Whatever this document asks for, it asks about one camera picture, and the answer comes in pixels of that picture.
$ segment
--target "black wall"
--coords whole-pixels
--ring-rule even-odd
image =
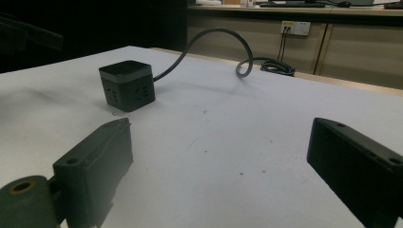
[[[0,72],[125,46],[182,50],[186,45],[187,0],[72,2],[2,0],[0,11],[63,35],[64,45],[59,51],[27,41],[24,51],[0,53]]]

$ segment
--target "black box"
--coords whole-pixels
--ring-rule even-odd
[[[131,112],[155,101],[151,65],[128,60],[99,71],[109,105]]]

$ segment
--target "cylindrical joint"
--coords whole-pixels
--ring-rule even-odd
[[[0,227],[59,227],[45,177],[22,178],[0,189]]]

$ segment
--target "black bracket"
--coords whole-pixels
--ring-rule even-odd
[[[133,163],[128,118],[105,123],[53,164],[54,177],[30,176],[0,189],[0,227],[101,227]]]
[[[403,157],[351,127],[315,118],[308,163],[367,228],[403,216]]]

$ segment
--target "scuff mark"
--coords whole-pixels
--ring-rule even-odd
[[[186,151],[188,151],[188,150],[190,149],[190,147],[192,147],[192,145],[193,145],[198,139],[199,139],[199,137],[196,137],[196,139],[194,139],[194,140],[192,141],[192,143],[187,146]]]

